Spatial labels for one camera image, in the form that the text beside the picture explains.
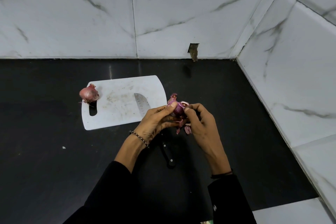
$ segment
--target black knife handle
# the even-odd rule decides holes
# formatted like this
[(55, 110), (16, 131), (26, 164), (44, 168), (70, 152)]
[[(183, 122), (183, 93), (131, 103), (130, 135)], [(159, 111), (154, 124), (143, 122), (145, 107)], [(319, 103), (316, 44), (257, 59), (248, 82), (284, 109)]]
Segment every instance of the black knife handle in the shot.
[(175, 159), (173, 158), (173, 155), (171, 154), (170, 149), (168, 148), (165, 140), (162, 140), (162, 150), (164, 152), (164, 157), (167, 161), (167, 167), (174, 168), (176, 166)]

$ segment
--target tile grout line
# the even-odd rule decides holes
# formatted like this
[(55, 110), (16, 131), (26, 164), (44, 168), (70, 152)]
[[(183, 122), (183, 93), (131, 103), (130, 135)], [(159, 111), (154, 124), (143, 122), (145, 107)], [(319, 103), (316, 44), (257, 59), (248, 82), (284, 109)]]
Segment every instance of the tile grout line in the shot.
[(136, 58), (138, 59), (137, 34), (135, 32), (135, 17), (134, 17), (134, 3), (133, 3), (133, 0), (132, 0), (132, 10), (133, 10), (133, 23), (134, 23), (135, 52), (136, 52)]

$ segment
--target black sleeve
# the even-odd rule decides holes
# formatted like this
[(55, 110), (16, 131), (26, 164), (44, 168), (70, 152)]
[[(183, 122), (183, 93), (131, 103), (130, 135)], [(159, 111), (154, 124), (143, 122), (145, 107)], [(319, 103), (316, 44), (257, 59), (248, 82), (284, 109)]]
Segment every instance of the black sleeve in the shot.
[(225, 175), (208, 186), (213, 221), (216, 223), (256, 224), (236, 175)]
[(134, 202), (134, 181), (130, 171), (113, 161), (87, 198), (84, 206), (71, 215), (64, 224), (112, 223), (127, 218)]

